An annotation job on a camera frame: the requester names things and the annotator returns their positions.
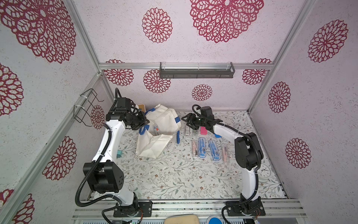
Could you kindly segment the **clear pink compass case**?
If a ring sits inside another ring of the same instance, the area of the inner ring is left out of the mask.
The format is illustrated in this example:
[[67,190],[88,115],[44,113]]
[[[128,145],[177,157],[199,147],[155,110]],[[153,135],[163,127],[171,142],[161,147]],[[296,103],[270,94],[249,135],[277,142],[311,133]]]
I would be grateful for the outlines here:
[[222,159],[225,163],[229,162],[230,156],[227,145],[222,146]]
[[192,156],[194,159],[198,158],[198,148],[196,140],[192,140]]

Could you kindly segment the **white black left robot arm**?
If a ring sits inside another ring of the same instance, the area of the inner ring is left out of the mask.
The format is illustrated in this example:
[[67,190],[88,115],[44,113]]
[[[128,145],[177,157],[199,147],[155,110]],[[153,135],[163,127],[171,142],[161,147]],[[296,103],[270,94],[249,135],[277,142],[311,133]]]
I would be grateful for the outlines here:
[[[106,198],[112,198],[120,206],[132,206],[136,201],[134,192],[124,187],[124,173],[115,163],[117,149],[122,135],[128,126],[136,131],[149,123],[143,111],[137,114],[110,112],[109,119],[103,126],[105,133],[100,147],[93,157],[92,162],[83,166],[84,179],[77,189],[75,202],[79,207],[86,207]],[[85,184],[92,191],[103,194],[92,201],[81,202],[80,195]]]

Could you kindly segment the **small clear stationery pack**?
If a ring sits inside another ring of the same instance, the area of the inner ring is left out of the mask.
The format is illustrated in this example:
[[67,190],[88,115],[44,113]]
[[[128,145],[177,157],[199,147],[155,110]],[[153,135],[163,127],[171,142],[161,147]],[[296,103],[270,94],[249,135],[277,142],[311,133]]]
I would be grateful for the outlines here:
[[185,125],[185,128],[184,128],[184,136],[185,137],[189,137],[190,136],[190,127],[188,125]]

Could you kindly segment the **clear blue compass set case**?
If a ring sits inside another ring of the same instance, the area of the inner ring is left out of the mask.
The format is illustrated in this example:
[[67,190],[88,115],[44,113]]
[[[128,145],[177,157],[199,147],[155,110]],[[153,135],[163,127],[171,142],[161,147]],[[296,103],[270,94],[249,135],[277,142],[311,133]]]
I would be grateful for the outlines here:
[[203,137],[199,138],[198,141],[198,147],[199,147],[199,157],[205,158],[206,157],[206,139]]

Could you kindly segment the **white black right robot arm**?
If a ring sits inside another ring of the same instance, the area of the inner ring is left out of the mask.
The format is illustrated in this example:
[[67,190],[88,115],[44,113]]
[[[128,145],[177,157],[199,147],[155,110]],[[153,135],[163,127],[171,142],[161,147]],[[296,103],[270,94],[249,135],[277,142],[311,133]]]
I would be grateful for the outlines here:
[[181,118],[193,130],[205,127],[206,130],[221,136],[234,144],[235,159],[242,168],[244,186],[241,192],[241,202],[249,203],[259,198],[258,170],[261,168],[263,152],[254,132],[242,133],[239,130],[224,124],[220,119],[212,119],[200,114],[189,113]]

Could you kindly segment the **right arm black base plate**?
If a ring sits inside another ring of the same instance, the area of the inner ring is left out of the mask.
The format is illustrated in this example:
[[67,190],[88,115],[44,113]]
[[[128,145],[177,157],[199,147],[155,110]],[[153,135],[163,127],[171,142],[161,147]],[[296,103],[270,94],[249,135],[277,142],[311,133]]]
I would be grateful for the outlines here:
[[238,201],[226,202],[227,212],[230,217],[233,216],[265,216],[266,212],[264,210],[261,198],[258,197],[254,201],[243,203],[240,205],[235,205]]

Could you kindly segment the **white canvas bag blue handles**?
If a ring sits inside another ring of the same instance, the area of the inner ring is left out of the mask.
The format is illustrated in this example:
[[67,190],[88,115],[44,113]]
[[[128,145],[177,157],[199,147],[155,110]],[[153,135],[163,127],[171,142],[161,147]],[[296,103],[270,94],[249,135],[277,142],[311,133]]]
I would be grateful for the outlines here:
[[145,112],[149,124],[140,128],[136,155],[157,159],[182,128],[176,111],[162,104]]

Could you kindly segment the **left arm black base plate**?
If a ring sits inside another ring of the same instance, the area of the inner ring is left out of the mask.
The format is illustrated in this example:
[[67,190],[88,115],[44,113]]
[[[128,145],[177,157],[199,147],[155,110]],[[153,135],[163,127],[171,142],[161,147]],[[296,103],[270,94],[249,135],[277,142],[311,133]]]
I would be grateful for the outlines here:
[[152,201],[138,201],[129,206],[119,206],[115,209],[114,217],[151,217],[153,210]]

